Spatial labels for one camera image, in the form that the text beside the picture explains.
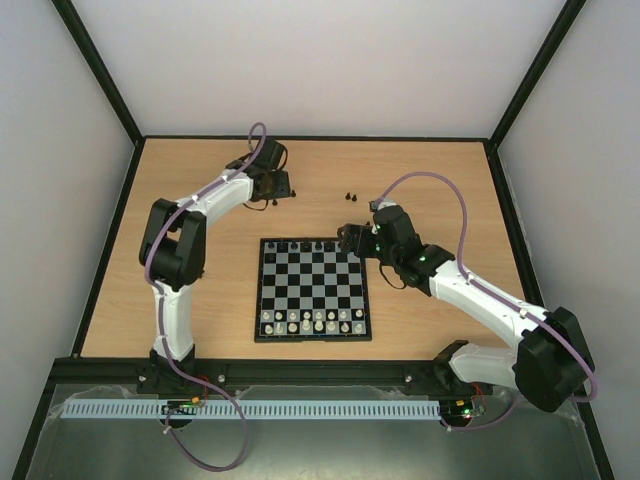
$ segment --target white wall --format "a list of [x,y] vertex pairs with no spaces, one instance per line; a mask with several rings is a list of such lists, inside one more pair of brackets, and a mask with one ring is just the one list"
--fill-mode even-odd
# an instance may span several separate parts
[[52,3],[0,2],[0,478],[69,355],[132,146]]
[[75,0],[146,134],[490,136],[564,0]]
[[640,470],[640,3],[590,1],[501,148],[550,307],[580,319],[617,478]]

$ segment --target gray floor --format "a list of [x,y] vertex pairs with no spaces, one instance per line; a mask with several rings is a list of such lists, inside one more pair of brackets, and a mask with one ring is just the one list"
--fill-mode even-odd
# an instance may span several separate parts
[[[118,391],[103,390],[107,396]],[[98,398],[95,390],[84,398]],[[58,400],[69,392],[60,392]],[[374,389],[256,389],[244,398],[379,399]],[[496,398],[491,410],[508,399]],[[596,479],[584,429],[564,407],[549,415],[519,407],[503,424],[478,432],[447,433],[436,422],[253,421],[251,452],[224,479]],[[204,479],[155,420],[47,422],[31,479]],[[232,421],[193,422],[180,436],[204,461],[236,455],[241,430]]]

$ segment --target chessboard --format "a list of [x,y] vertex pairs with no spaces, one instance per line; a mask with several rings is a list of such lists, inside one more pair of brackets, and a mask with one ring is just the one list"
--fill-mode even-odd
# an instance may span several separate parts
[[365,260],[336,238],[263,238],[255,341],[303,340],[371,340]]

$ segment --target gray wall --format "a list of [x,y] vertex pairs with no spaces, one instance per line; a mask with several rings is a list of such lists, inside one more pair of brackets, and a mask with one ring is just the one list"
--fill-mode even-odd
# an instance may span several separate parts
[[147,134],[489,136],[564,0],[75,0]]
[[69,355],[132,146],[52,3],[0,2],[0,478]]
[[550,307],[580,319],[618,478],[640,470],[640,3],[589,1],[501,148]]

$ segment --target table surface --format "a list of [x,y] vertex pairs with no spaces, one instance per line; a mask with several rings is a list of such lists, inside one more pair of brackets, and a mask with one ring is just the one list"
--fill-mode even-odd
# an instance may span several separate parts
[[[451,179],[469,211],[465,264],[521,297],[522,289],[481,143],[283,141],[296,198],[264,212],[238,207],[208,231],[205,275],[194,288],[192,330],[200,358],[418,360],[467,339],[501,346],[493,332],[415,289],[394,290],[367,260],[372,341],[254,343],[260,239],[331,237],[345,223],[371,220],[368,200],[401,175],[432,171]],[[151,287],[138,250],[152,203],[184,197],[247,151],[246,141],[149,139],[146,142],[82,355],[146,357],[155,338]],[[345,200],[347,192],[357,202]],[[414,178],[392,198],[422,241],[455,252],[460,205],[444,183]]]

